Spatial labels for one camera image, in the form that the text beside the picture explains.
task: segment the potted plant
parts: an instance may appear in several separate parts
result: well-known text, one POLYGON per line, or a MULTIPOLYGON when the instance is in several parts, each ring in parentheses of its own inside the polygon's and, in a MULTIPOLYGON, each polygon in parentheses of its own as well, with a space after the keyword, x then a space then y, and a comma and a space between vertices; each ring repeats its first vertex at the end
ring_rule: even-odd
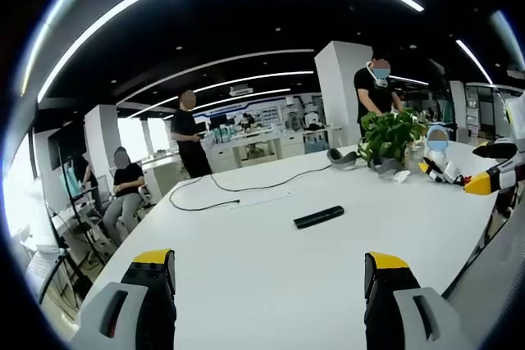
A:
POLYGON ((417 118, 411 108, 381 116, 369 112, 361 119, 361 125, 366 133, 359 141, 358 153, 369 166, 391 158, 404 164, 406 148, 427 129, 426 121, 417 118))

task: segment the black ceiling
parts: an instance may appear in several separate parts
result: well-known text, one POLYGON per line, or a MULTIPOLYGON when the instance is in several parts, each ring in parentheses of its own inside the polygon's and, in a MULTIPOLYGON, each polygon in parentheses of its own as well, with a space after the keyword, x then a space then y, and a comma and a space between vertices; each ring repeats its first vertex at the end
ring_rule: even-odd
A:
MULTIPOLYGON (((163 77, 226 57, 314 50, 206 67, 159 84, 130 101, 151 105, 186 89, 228 80, 315 70, 313 57, 331 40, 385 50, 390 54, 392 74, 425 80, 431 89, 441 89, 428 58, 445 68, 448 79, 486 82, 456 45, 455 40, 462 39, 496 84, 525 86, 507 77, 506 69, 514 60, 489 24, 490 15, 502 9, 518 39, 522 38, 525 28, 518 16, 518 0, 415 1, 425 7, 424 12, 398 0, 143 0, 107 23, 66 64, 47 98, 71 100, 64 100, 60 111, 39 111, 36 125, 39 130, 57 127, 57 122, 82 117, 98 103, 118 102, 163 77)), ((319 90, 316 75, 255 80, 249 85, 256 91, 319 90)), ((226 85, 203 92, 199 103, 225 98, 228 89, 226 85)), ((128 116, 133 112, 121 109, 119 113, 128 116)))

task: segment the white table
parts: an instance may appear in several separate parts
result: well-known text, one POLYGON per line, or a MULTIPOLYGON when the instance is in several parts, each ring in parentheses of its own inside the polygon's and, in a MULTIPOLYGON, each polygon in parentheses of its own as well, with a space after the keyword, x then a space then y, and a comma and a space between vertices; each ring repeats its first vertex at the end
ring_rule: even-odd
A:
MULTIPOLYGON (((448 151, 465 175, 493 163, 472 150, 452 143, 448 151)), ((319 152, 215 176, 225 187, 245 188, 326 164, 326 153, 319 152)), ((366 348, 366 252, 404 259, 421 286, 442 293, 481 237, 496 195, 469 195, 425 175, 394 184, 368 168, 330 168, 243 193, 218 190, 207 177, 174 196, 184 207, 241 200, 207 211, 178 211, 167 197, 116 251, 84 304, 108 282, 120 281, 141 252, 172 248, 176 348, 318 350, 366 348), (293 219, 336 205, 343 216, 294 227, 293 219)))

